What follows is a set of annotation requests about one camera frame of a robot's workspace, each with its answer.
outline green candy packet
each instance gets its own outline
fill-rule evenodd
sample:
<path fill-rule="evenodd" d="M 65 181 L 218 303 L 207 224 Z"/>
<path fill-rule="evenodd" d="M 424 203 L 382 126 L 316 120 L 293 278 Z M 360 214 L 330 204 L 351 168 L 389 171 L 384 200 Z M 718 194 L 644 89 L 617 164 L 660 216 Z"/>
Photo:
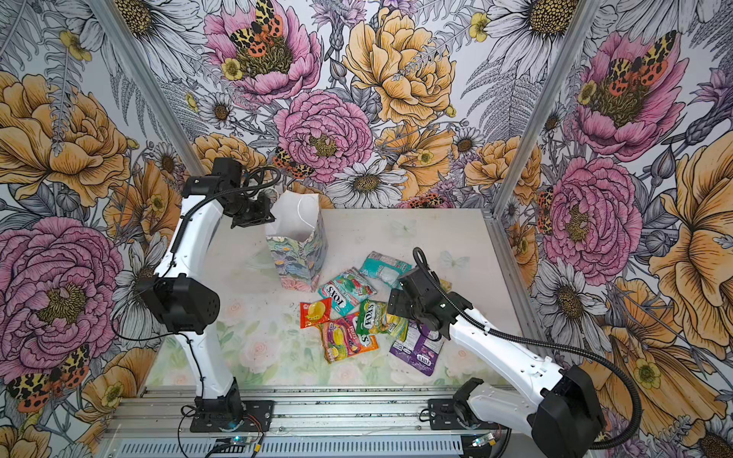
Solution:
<path fill-rule="evenodd" d="M 388 314 L 387 303 L 366 299 L 359 306 L 356 333 L 361 336 L 384 333 L 404 341 L 408 333 L 408 320 Z"/>

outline fox's candy packet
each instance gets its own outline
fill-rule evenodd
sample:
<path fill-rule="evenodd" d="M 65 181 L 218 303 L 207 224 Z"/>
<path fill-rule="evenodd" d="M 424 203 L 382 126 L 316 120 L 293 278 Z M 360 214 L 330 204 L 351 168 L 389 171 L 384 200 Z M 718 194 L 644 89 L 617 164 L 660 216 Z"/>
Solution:
<path fill-rule="evenodd" d="M 429 377 L 435 371 L 435 363 L 438 362 L 445 339 L 433 341 L 431 339 L 439 338 L 440 334 L 428 332 L 427 329 L 423 332 L 427 333 L 423 335 L 418 325 L 410 321 L 405 341 L 394 341 L 389 352 Z"/>
<path fill-rule="evenodd" d="M 346 316 L 346 320 L 354 327 L 354 331 L 356 331 L 356 323 L 358 321 L 358 318 L 358 312 Z M 379 348 L 379 345 L 377 344 L 377 338 L 371 334 L 361 336 L 359 335 L 359 333 L 356 333 L 356 337 L 359 339 L 359 344 L 361 345 L 361 349 L 359 351 L 360 353 L 370 352 Z"/>
<path fill-rule="evenodd" d="M 377 290 L 356 267 L 352 267 L 324 284 L 318 292 L 324 298 L 333 299 L 331 306 L 344 317 Z"/>
<path fill-rule="evenodd" d="M 325 360 L 329 363 L 379 348 L 374 336 L 358 336 L 354 324 L 358 314 L 351 314 L 318 325 Z"/>
<path fill-rule="evenodd" d="M 365 300 L 359 306 L 356 333 L 359 336 L 387 333 L 399 340 L 405 340 L 408 332 L 408 319 L 387 313 L 387 303 L 378 300 Z"/>
<path fill-rule="evenodd" d="M 327 322 L 330 318 L 331 298 L 313 303 L 301 302 L 301 329 Z"/>
<path fill-rule="evenodd" d="M 397 278 L 412 268 L 407 262 L 372 251 L 361 265 L 359 272 L 369 278 L 376 278 L 397 288 Z"/>

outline white tabletop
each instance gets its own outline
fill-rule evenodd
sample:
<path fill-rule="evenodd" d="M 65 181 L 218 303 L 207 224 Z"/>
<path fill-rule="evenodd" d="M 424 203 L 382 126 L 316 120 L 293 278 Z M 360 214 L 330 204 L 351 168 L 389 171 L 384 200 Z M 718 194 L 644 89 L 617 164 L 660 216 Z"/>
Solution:
<path fill-rule="evenodd" d="M 496 255 L 480 210 L 323 210 L 328 255 L 320 283 L 349 267 L 361 266 L 371 251 L 411 264 L 412 250 L 425 252 L 430 268 L 453 283 L 499 329 L 520 334 Z M 469 377 L 489 383 L 501 378 L 468 351 L 449 341 L 431 377 L 389 354 L 392 338 L 379 335 L 380 349 L 327 364 L 316 328 L 300 329 L 298 304 L 317 292 L 280 286 L 263 226 L 228 227 L 225 218 L 207 253 L 202 283 L 219 294 L 217 328 L 224 357 L 239 386 L 247 385 L 459 385 Z M 375 300 L 389 287 L 374 280 Z M 194 379 L 173 341 L 167 341 L 148 385 L 193 385 Z"/>

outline floral paper bag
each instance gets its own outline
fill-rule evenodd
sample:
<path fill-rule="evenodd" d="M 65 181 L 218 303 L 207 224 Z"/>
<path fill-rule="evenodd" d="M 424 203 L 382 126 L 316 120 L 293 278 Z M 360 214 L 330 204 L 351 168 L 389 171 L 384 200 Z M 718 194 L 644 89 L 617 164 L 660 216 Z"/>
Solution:
<path fill-rule="evenodd" d="M 265 225 L 265 236 L 282 287 L 315 291 L 328 247 L 318 195 L 285 191 L 272 213 L 275 221 Z"/>

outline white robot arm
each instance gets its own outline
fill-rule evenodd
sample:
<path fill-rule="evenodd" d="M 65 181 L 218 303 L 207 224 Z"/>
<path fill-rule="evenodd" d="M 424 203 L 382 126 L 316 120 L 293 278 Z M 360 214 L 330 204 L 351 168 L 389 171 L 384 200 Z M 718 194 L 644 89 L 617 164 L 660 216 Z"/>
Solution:
<path fill-rule="evenodd" d="M 196 417 L 203 418 L 211 431 L 236 428 L 245 412 L 236 379 L 222 358 L 216 336 L 218 296 L 199 283 L 205 254 L 223 215 L 233 217 L 233 226 L 273 220 L 265 196 L 258 200 L 249 197 L 257 189 L 274 184 L 279 179 L 279 172 L 276 174 L 277 178 L 268 183 L 260 180 L 258 186 L 239 188 L 239 163 L 218 158 L 211 175 L 190 178 L 184 189 L 183 216 L 174 242 L 156 269 L 156 276 L 139 286 L 143 301 L 156 319 L 169 332 L 177 333 L 176 339 L 199 377 Z M 414 254 L 418 267 L 400 277 L 401 289 L 392 290 L 390 313 L 417 320 L 456 341 L 478 355 L 518 392 L 497 390 L 482 380 L 471 379 L 454 396 L 457 417 L 465 427 L 480 421 L 503 424 L 531 435 L 551 458 L 579 458 L 589 448 L 617 446 L 636 431 L 641 421 L 641 401 L 633 383 L 620 369 L 585 350 L 501 333 L 467 300 L 455 292 L 445 293 L 438 277 L 429 271 L 422 251 L 415 248 Z M 521 343 L 577 350 L 615 369 L 629 388 L 635 407 L 627 431 L 603 443 L 594 443 L 605 422 L 588 374 L 577 366 L 565 371 Z"/>

